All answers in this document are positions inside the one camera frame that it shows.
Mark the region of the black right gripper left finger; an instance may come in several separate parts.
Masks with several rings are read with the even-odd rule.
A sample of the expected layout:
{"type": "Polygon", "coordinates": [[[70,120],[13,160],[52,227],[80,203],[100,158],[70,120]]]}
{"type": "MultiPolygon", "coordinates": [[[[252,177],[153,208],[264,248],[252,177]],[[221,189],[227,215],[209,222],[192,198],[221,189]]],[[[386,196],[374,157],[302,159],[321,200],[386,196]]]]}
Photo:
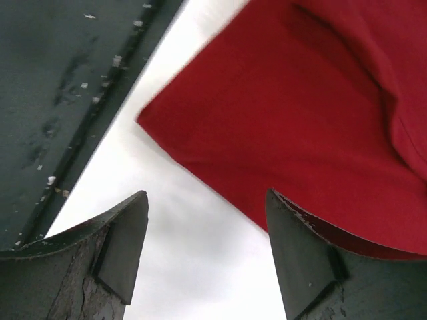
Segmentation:
{"type": "Polygon", "coordinates": [[[1,252],[2,319],[123,319],[149,201],[138,191],[54,236],[1,252]]]}

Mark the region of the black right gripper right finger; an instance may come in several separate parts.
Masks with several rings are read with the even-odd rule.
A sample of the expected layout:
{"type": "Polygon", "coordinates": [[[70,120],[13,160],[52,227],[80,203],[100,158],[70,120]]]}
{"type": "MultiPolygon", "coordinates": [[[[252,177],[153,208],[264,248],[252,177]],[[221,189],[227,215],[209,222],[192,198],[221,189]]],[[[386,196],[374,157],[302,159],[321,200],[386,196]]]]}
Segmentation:
{"type": "Polygon", "coordinates": [[[347,251],[317,231],[318,219],[277,191],[266,193],[266,220],[287,319],[425,319],[426,259],[374,257],[375,244],[329,223],[325,230],[363,250],[347,251]]]}

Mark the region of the dark red t-shirt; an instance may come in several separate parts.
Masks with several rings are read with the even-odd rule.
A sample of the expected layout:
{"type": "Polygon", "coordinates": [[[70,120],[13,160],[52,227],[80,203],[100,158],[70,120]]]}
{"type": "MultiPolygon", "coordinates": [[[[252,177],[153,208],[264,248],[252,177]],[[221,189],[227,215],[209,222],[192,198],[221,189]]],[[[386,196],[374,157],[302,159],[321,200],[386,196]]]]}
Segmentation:
{"type": "Polygon", "coordinates": [[[249,1],[137,121],[260,227],[274,189],[335,245],[426,256],[425,1],[249,1]]]}

